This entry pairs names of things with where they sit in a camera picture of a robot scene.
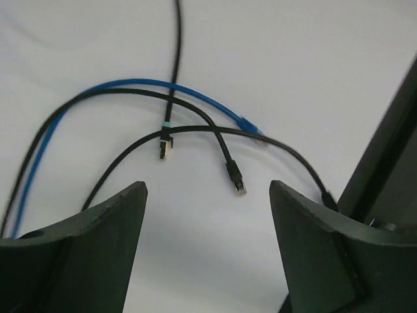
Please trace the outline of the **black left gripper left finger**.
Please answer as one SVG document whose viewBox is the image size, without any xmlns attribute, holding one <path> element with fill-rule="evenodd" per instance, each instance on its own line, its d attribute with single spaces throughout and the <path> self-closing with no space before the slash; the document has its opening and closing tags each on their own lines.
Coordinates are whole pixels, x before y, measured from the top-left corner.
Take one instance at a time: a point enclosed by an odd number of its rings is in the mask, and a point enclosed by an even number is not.
<svg viewBox="0 0 417 313">
<path fill-rule="evenodd" d="M 2 312 L 122 312 L 147 187 L 17 239 L 1 240 Z"/>
</svg>

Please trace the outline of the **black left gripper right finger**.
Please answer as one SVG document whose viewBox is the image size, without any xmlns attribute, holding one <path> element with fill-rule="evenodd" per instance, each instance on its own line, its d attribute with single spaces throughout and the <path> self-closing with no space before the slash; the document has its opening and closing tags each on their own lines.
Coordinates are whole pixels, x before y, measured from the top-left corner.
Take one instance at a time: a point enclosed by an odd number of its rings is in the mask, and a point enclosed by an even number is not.
<svg viewBox="0 0 417 313">
<path fill-rule="evenodd" d="M 359 223 L 281 181 L 270 205 L 288 287 L 282 312 L 415 312 L 416 238 Z"/>
</svg>

